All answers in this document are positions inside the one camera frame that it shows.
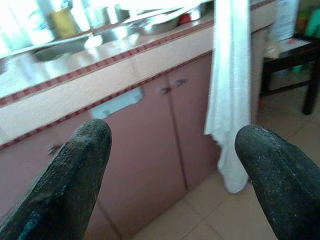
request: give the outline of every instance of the cabinet handle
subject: cabinet handle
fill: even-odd
[[[187,82],[186,79],[177,80],[177,81],[175,81],[175,86],[180,87],[181,85],[185,84],[186,82]]]
[[[164,87],[164,88],[161,88],[160,93],[161,95],[167,95],[170,91],[171,91],[170,87]]]
[[[48,149],[48,155],[53,156],[62,147],[62,145],[53,145]]]

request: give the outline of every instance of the yellow cup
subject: yellow cup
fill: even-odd
[[[50,15],[61,38],[68,38],[77,33],[73,17],[68,8],[53,11]]]

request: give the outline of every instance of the wooden chair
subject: wooden chair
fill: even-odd
[[[311,43],[289,51],[282,52],[279,58],[265,59],[263,63],[260,96],[269,96],[283,91],[308,86],[307,93],[304,99],[302,113],[305,115],[310,115],[313,112],[313,108],[317,99],[320,81],[320,39],[303,36],[301,34],[295,34],[293,38],[298,40],[309,41]],[[311,62],[314,63],[309,80],[270,90],[270,81],[272,73]]]

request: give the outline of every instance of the white towel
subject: white towel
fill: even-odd
[[[215,0],[211,84],[205,134],[222,148],[218,169],[231,193],[248,182],[235,151],[237,132],[250,124],[250,1]]]

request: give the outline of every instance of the beige floor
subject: beige floor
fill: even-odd
[[[281,73],[280,84],[308,77],[304,73]],[[309,116],[301,114],[306,88],[266,97],[258,124],[300,147],[320,166],[320,103]],[[189,192],[181,201],[156,218],[134,240],[276,240],[248,184],[238,194],[229,194],[218,172]]]

